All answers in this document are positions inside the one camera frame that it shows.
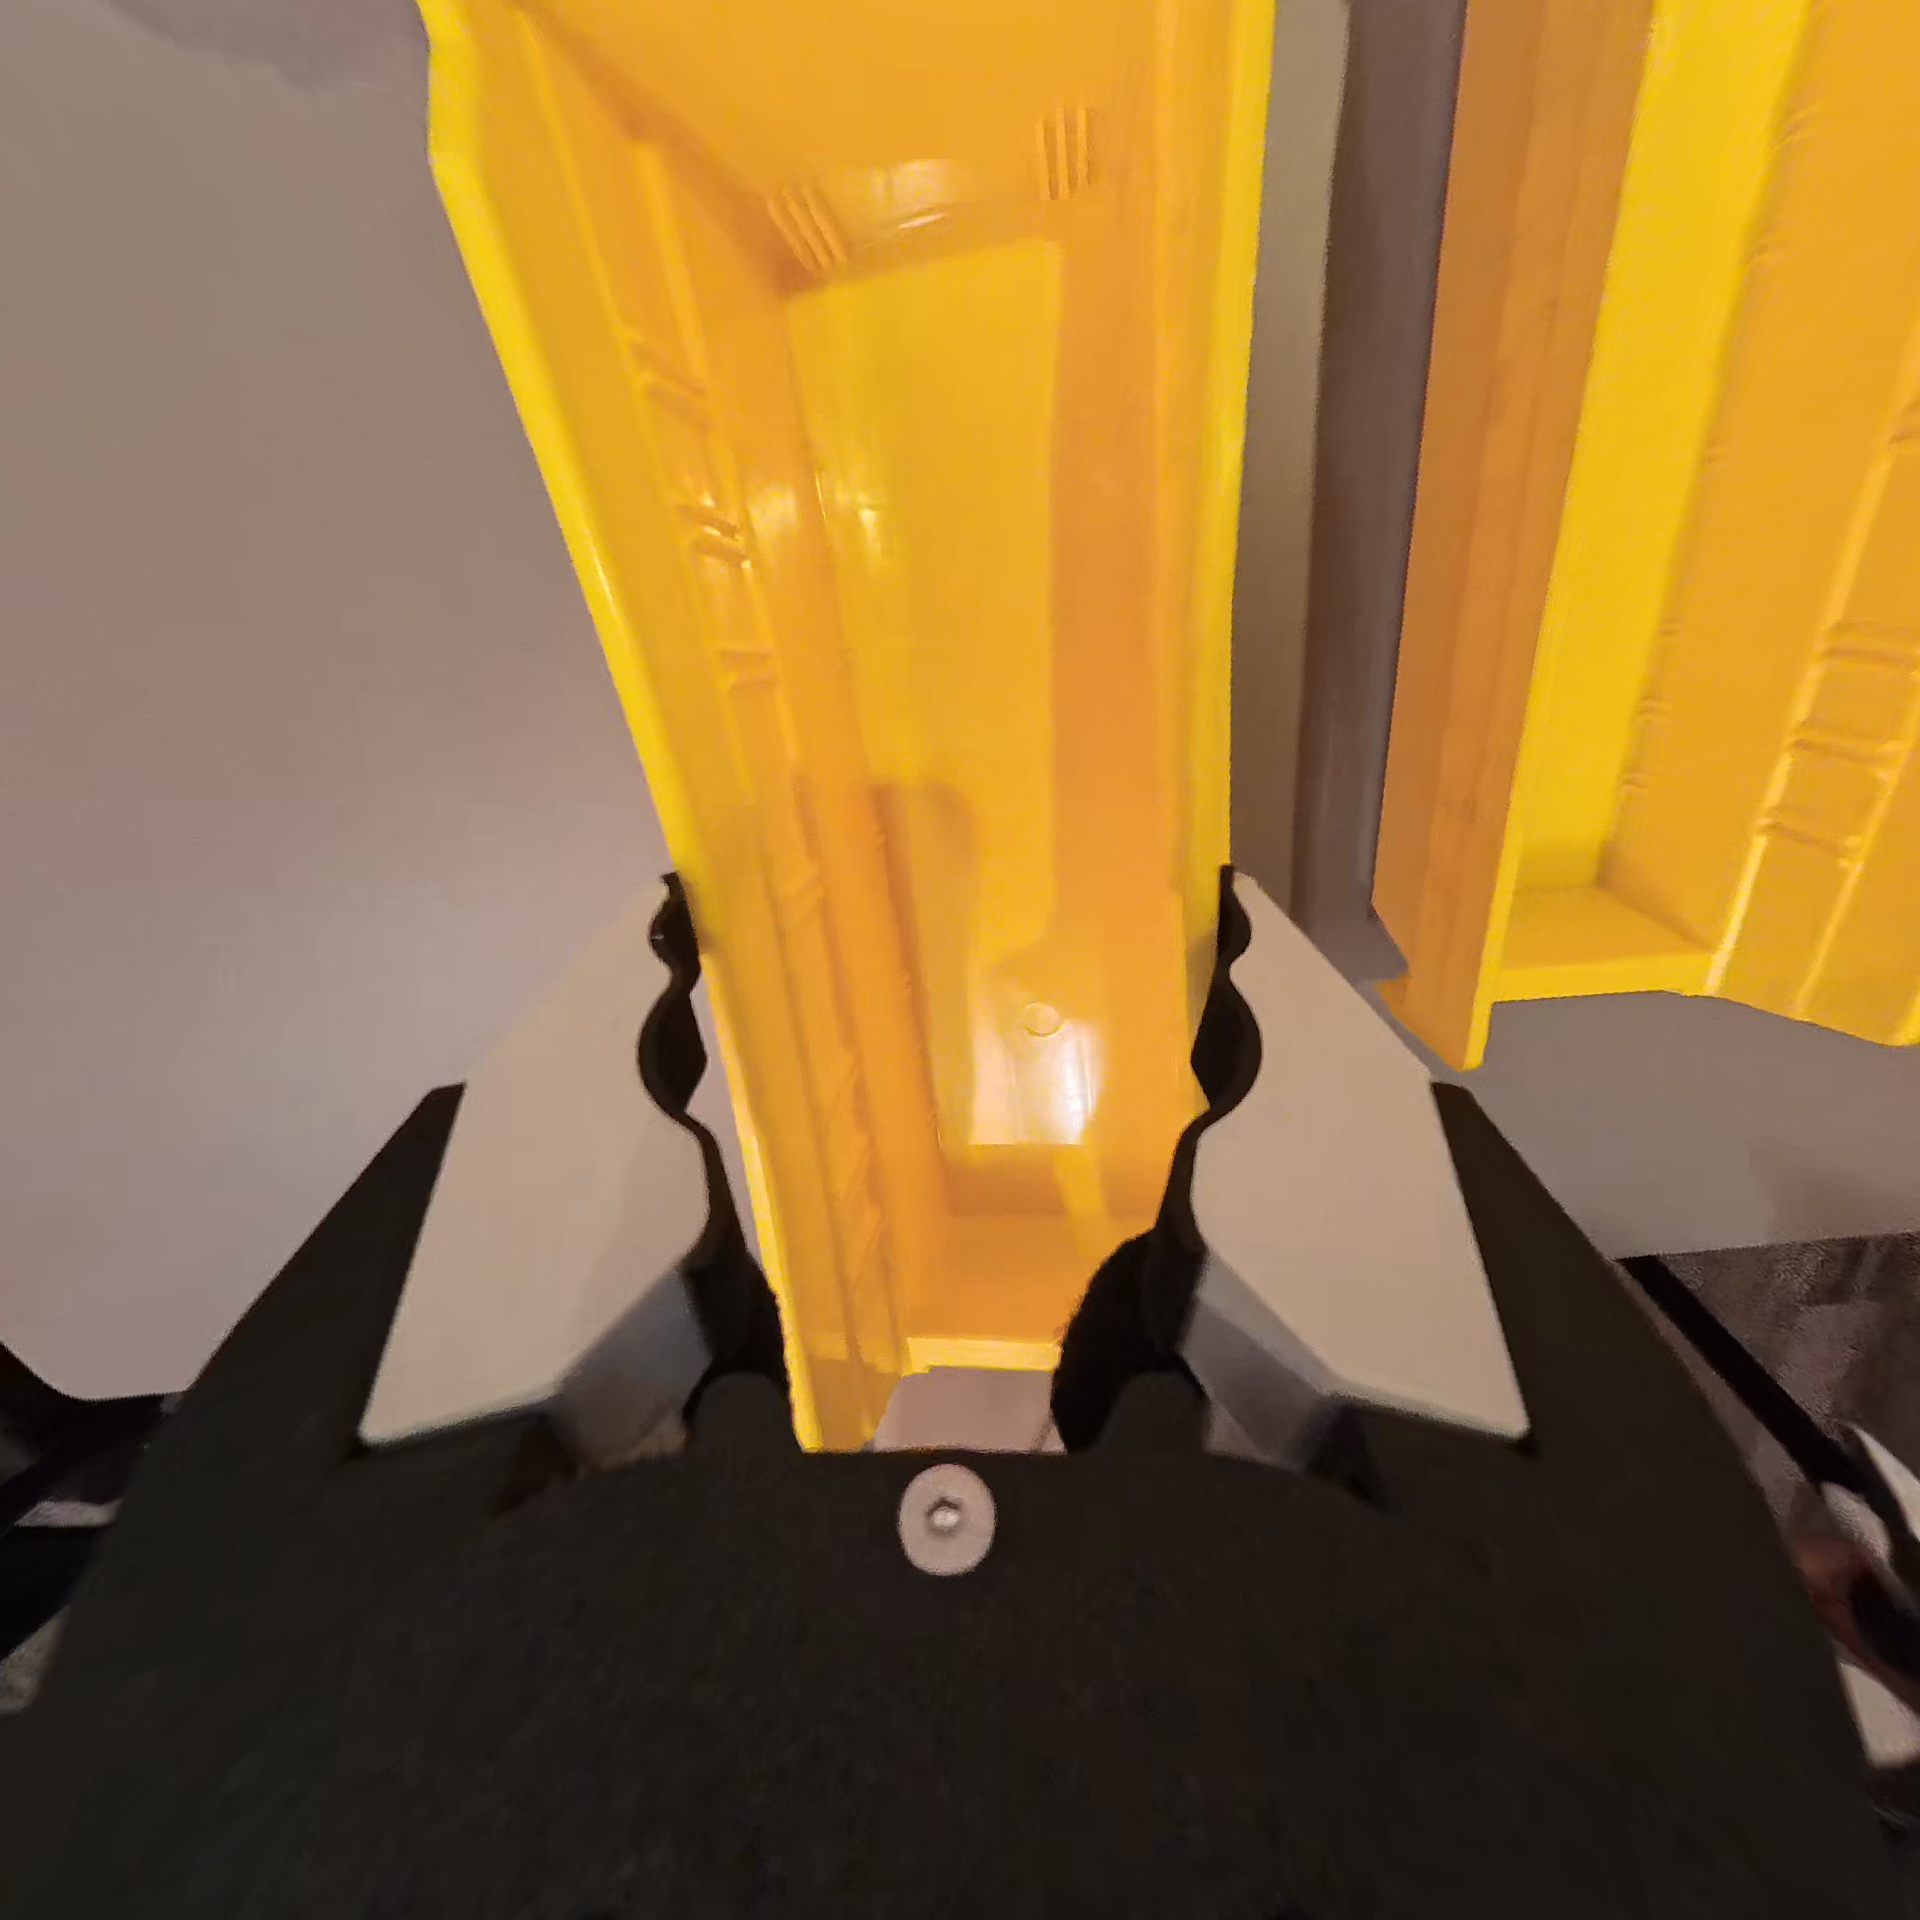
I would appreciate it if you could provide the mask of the grey desk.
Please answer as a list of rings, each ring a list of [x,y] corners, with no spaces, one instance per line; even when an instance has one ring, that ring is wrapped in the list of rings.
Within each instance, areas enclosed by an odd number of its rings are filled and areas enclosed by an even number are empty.
[[[671,851],[435,177],[422,5],[6,5],[6,1341],[191,1385]],[[1277,5],[1230,859],[1421,1067],[1375,906],[1467,5]],[[1614,1251],[1915,1221],[1728,998],[1495,1007]],[[1879,1043],[1915,1067],[1915,1043]]]

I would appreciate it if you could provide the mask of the yellow plastic storage bin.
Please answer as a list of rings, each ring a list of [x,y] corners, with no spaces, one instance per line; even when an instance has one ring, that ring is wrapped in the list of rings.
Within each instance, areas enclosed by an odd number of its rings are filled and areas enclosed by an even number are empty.
[[[1467,5],[1375,906],[1453,1067],[1918,1025],[1918,5]]]
[[[1277,10],[418,7],[809,1447],[1050,1369],[1198,1112]]]

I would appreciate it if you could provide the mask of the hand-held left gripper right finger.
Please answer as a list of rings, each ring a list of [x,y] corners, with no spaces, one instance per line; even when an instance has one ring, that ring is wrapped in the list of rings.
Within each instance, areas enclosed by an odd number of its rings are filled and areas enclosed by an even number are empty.
[[[1201,1112],[1096,1270],[1050,1390],[1067,1451],[1187,1379],[1203,1443],[1303,1469],[1354,1409],[1530,1432],[1434,1079],[1248,875],[1224,869]]]

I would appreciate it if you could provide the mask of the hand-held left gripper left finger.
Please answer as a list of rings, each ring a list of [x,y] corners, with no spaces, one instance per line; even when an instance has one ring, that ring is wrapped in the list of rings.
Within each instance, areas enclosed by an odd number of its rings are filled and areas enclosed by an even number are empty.
[[[672,1448],[702,1391],[787,1397],[778,1297],[714,1126],[702,953],[666,875],[462,1087],[359,1432],[535,1415],[582,1462]]]

